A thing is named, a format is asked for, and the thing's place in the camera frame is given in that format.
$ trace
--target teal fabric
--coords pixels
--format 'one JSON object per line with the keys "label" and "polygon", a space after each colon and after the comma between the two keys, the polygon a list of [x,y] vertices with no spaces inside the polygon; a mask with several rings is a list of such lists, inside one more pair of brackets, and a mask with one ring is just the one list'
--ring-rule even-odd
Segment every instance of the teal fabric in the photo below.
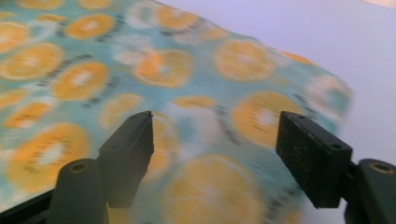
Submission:
{"label": "teal fabric", "polygon": [[[279,112],[336,133],[351,96],[303,57],[148,0],[0,1],[0,87],[0,211],[53,188],[63,165],[96,158],[128,116],[153,111],[157,154],[130,211],[139,224],[236,210],[235,223],[297,223],[303,194],[274,150]],[[206,198],[211,183],[201,196],[174,189],[183,178],[218,192],[239,180],[246,192],[235,194],[249,199],[233,210]],[[201,214],[203,204],[222,208]],[[195,222],[178,217],[189,211]]]}

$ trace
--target white table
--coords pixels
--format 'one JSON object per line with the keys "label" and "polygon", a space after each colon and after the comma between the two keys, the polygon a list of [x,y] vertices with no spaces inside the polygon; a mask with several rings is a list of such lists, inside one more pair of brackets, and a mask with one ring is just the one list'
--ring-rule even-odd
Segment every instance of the white table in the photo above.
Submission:
{"label": "white table", "polygon": [[[396,163],[396,8],[359,0],[160,0],[234,32],[301,54],[343,79],[354,102],[340,137],[353,161]],[[339,209],[305,208],[302,224],[344,223]]]}

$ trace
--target citrus print cloth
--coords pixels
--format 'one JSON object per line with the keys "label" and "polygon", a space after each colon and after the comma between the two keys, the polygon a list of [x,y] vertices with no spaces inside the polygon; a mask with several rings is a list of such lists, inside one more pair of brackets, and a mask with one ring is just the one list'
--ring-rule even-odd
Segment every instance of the citrus print cloth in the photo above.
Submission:
{"label": "citrus print cloth", "polygon": [[279,113],[336,132],[349,98],[303,57],[154,1],[3,0],[0,210],[151,110],[132,223],[297,223],[303,194],[274,151]]}

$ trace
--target patterned fabric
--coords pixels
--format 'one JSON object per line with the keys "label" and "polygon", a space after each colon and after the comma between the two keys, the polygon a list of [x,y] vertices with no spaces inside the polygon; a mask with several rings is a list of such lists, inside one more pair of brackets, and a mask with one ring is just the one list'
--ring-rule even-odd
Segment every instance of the patterned fabric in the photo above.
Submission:
{"label": "patterned fabric", "polygon": [[298,55],[149,0],[0,1],[0,210],[154,113],[133,223],[297,223],[281,110],[336,132],[350,89]]}

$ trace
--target white surface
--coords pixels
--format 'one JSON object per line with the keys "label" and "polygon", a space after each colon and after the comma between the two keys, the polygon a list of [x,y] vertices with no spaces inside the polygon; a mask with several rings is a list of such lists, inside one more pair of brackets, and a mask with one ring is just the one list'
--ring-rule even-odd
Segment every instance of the white surface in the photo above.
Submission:
{"label": "white surface", "polygon": [[[354,103],[340,137],[353,161],[396,163],[396,9],[358,0],[160,0],[304,55],[343,79]],[[344,208],[306,208],[302,224],[344,223]]]}

